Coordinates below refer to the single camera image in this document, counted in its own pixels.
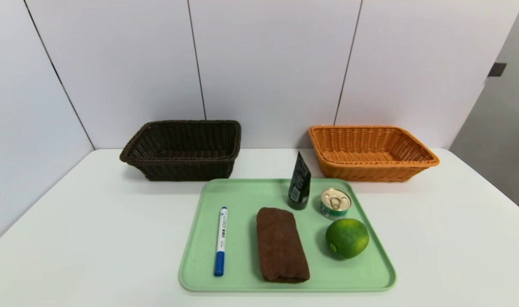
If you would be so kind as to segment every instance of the blue marker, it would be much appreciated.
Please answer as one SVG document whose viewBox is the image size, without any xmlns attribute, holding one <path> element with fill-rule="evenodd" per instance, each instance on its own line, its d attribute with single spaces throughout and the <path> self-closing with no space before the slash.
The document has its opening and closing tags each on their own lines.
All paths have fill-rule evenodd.
<svg viewBox="0 0 519 307">
<path fill-rule="evenodd" d="M 222 276 L 224 274 L 226 227 L 227 208 L 222 207 L 220 210 L 220 222 L 218 224 L 218 242 L 216 245 L 216 266 L 214 267 L 214 276 Z"/>
</svg>

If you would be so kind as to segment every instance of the panel seam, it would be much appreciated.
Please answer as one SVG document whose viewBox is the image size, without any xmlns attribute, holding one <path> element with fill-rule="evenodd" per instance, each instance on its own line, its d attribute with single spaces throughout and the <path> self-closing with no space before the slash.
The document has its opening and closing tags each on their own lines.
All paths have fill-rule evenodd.
<svg viewBox="0 0 519 307">
<path fill-rule="evenodd" d="M 199 88 L 201 89 L 201 101 L 203 101 L 203 113 L 207 120 L 207 109 L 205 107 L 205 96 L 203 96 L 203 83 L 201 82 L 201 70 L 199 69 L 199 58 L 197 57 L 197 45 L 195 44 L 195 33 L 193 32 L 193 21 L 191 21 L 190 0 L 187 0 L 187 11 L 190 15 L 191 38 L 193 39 L 193 50 L 195 51 L 195 63 L 197 64 L 197 75 L 199 76 Z"/>
<path fill-rule="evenodd" d="M 351 50 L 349 50 L 349 58 L 347 60 L 347 68 L 345 69 L 345 75 L 343 76 L 343 85 L 341 85 L 341 92 L 339 93 L 339 101 L 337 102 L 337 109 L 335 110 L 335 119 L 333 120 L 333 125 L 334 126 L 335 126 L 335 122 L 337 121 L 337 115 L 339 114 L 339 106 L 341 105 L 341 98 L 343 97 L 343 89 L 345 88 L 345 81 L 347 79 L 347 72 L 349 71 L 349 64 L 351 62 L 352 49 L 355 46 L 356 31 L 358 30 L 358 22 L 360 21 L 360 14 L 361 14 L 362 4 L 363 4 L 363 0 L 360 1 L 360 8 L 358 9 L 358 17 L 356 18 L 355 32 L 352 35 Z"/>
<path fill-rule="evenodd" d="M 42 43 L 43 50 L 46 52 L 47 58 L 49 59 L 49 62 L 51 63 L 51 67 L 53 67 L 53 71 L 55 72 L 55 75 L 57 76 L 57 79 L 59 80 L 59 83 L 61 84 L 61 87 L 63 88 L 64 95 L 66 95 L 66 98 L 68 99 L 68 102 L 70 103 L 70 106 L 72 107 L 72 110 L 74 111 L 74 114 L 76 114 L 76 117 L 78 118 L 78 121 L 80 122 L 80 125 L 82 126 L 82 129 L 84 130 L 84 133 L 86 134 L 87 139 L 89 140 L 89 143 L 91 144 L 92 149 L 96 150 L 95 146 L 92 144 L 89 134 L 87 133 L 84 123 L 82 123 L 82 120 L 80 119 L 80 116 L 78 115 L 76 108 L 74 107 L 74 104 L 72 103 L 72 100 L 68 96 L 68 92 L 66 91 L 63 81 L 61 80 L 59 73 L 57 72 L 57 69 L 55 68 L 55 65 L 53 64 L 53 61 L 51 60 L 51 56 L 49 56 L 49 52 L 47 52 L 46 45 L 45 45 L 45 43 L 43 43 L 43 39 L 40 35 L 40 31 L 38 31 L 38 27 L 36 27 L 36 23 L 34 22 L 34 18 L 32 17 L 32 14 L 30 13 L 30 9 L 28 8 L 28 4 L 26 3 L 26 0 L 23 0 L 23 2 L 24 2 L 24 5 L 26 6 L 26 11 L 28 12 L 28 15 L 30 16 L 30 20 L 32 21 L 32 25 L 34 26 L 34 29 L 36 29 L 36 34 L 38 34 L 38 38 L 40 39 L 40 42 Z"/>
</svg>

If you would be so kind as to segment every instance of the blue marker cap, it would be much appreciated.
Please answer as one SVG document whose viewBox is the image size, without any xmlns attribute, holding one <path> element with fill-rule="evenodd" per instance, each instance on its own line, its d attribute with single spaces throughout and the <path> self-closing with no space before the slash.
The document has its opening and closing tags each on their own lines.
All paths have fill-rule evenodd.
<svg viewBox="0 0 519 307">
<path fill-rule="evenodd" d="M 224 274 L 224 252 L 216 253 L 216 266 L 214 267 L 214 276 L 222 276 Z"/>
</svg>

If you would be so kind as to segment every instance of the green tray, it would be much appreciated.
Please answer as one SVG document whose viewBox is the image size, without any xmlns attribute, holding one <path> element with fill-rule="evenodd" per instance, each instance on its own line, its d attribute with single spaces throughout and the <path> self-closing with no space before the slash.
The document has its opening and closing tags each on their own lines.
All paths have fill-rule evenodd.
<svg viewBox="0 0 519 307">
<path fill-rule="evenodd" d="M 396 272 L 355 194 L 340 179 L 312 179 L 309 203 L 297 211 L 286 204 L 287 179 L 216 179 L 205 185 L 197 206 L 179 279 L 190 291 L 204 292 L 365 292 L 394 286 Z M 347 193 L 352 205 L 349 218 L 362 221 L 370 233 L 367 248 L 350 260 L 330 256 L 324 241 L 332 223 L 320 214 L 320 193 L 336 188 Z M 224 276 L 213 275 L 218 216 L 227 207 Z M 309 263 L 310 280 L 301 284 L 266 282 L 260 270 L 256 238 L 256 214 L 262 207 L 294 214 Z"/>
</svg>

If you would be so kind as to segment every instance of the green lime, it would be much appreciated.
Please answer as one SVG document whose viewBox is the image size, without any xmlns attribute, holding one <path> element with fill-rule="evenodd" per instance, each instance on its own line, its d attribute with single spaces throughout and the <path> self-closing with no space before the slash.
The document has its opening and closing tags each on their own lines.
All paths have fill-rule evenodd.
<svg viewBox="0 0 519 307">
<path fill-rule="evenodd" d="M 326 230 L 326 243 L 336 256 L 350 259 L 365 249 L 369 243 L 369 234 L 361 221 L 342 218 L 333 222 Z"/>
</svg>

